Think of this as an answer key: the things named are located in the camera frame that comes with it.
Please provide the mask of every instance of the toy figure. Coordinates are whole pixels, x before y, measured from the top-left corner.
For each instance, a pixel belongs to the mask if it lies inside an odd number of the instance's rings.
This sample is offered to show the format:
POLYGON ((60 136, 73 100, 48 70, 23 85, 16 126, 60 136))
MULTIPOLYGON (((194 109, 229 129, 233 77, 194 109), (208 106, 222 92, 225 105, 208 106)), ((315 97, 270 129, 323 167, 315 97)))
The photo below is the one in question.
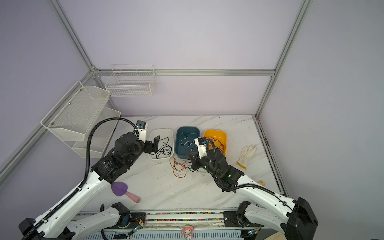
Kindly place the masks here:
POLYGON ((183 230, 181 230, 181 235, 185 235, 186 240, 191 240, 193 238, 193 236, 192 236, 193 230, 194 229, 192 226, 184 227, 183 230))

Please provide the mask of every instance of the wire mesh basket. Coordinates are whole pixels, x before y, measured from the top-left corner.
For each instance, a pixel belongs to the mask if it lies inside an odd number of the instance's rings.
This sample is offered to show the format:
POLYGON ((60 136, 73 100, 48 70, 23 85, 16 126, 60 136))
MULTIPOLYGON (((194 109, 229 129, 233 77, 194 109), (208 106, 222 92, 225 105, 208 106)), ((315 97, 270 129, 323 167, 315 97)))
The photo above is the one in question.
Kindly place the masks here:
POLYGON ((50 122, 44 118, 41 124, 63 142, 84 141, 109 97, 107 90, 81 85, 50 122))
MULTIPOLYGON (((101 114, 90 129, 92 129, 94 125, 104 119, 120 117, 120 115, 121 112, 117 110, 113 110, 111 108, 103 108, 101 114)), ((92 136, 91 148, 89 152, 90 158, 101 158, 103 156, 103 153, 109 144, 109 140, 112 137, 113 131, 118 121, 119 120, 105 122, 96 129, 95 133, 92 136)), ((85 137, 85 141, 75 142, 75 144, 71 147, 73 151, 75 151, 82 158, 85 158, 88 136, 89 132, 85 137)))
POLYGON ((113 97, 152 96, 156 76, 152 65, 112 65, 105 89, 113 97))

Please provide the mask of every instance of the white plastic tray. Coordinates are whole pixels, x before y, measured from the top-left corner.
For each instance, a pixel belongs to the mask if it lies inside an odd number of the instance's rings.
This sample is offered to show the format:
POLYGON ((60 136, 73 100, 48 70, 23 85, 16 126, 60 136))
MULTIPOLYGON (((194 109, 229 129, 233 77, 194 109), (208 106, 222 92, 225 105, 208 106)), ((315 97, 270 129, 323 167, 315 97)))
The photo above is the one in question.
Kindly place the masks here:
POLYGON ((153 160, 161 160, 161 159, 168 159, 168 158, 172 157, 173 153, 175 152, 175 150, 174 150, 174 141, 173 141, 173 131, 171 129, 169 129, 169 128, 162 128, 162 129, 153 130, 151 132, 151 134, 149 135, 149 140, 153 141, 153 139, 155 137, 157 137, 158 135, 160 135, 160 141, 159 141, 159 148, 158 149, 160 150, 161 147, 165 143, 167 143, 168 139, 164 139, 164 138, 169 137, 168 145, 172 147, 172 151, 171 151, 170 155, 164 155, 163 153, 160 153, 159 154, 159 158, 156 158, 156 154, 155 153, 148 154, 149 158, 153 159, 153 160))

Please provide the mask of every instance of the teal plastic tray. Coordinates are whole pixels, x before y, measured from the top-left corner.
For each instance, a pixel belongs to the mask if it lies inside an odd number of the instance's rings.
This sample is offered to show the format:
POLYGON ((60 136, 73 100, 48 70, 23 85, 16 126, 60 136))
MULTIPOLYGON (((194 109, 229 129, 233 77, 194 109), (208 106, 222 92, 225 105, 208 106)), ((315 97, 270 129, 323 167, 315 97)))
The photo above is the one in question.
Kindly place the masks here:
POLYGON ((187 152, 196 151, 195 138, 200 137, 197 127, 180 127, 176 132, 175 153, 181 159, 187 159, 187 152))

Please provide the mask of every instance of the white cable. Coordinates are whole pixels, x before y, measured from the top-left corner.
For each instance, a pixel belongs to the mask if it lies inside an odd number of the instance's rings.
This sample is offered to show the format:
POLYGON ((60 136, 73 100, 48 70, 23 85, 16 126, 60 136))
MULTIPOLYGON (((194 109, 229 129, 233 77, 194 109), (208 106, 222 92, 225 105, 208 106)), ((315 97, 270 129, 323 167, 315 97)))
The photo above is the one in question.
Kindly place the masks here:
POLYGON ((186 141, 184 144, 182 144, 182 141, 188 138, 187 134, 194 134, 194 135, 196 135, 195 133, 193 133, 193 132, 186 132, 186 133, 182 132, 182 134, 185 135, 185 138, 183 138, 183 139, 180 141, 181 145, 185 146, 185 145, 188 143, 188 146, 187 146, 187 149, 188 149, 189 146, 191 146, 192 144, 195 144, 194 141, 193 141, 192 143, 189 142, 189 141, 186 141))

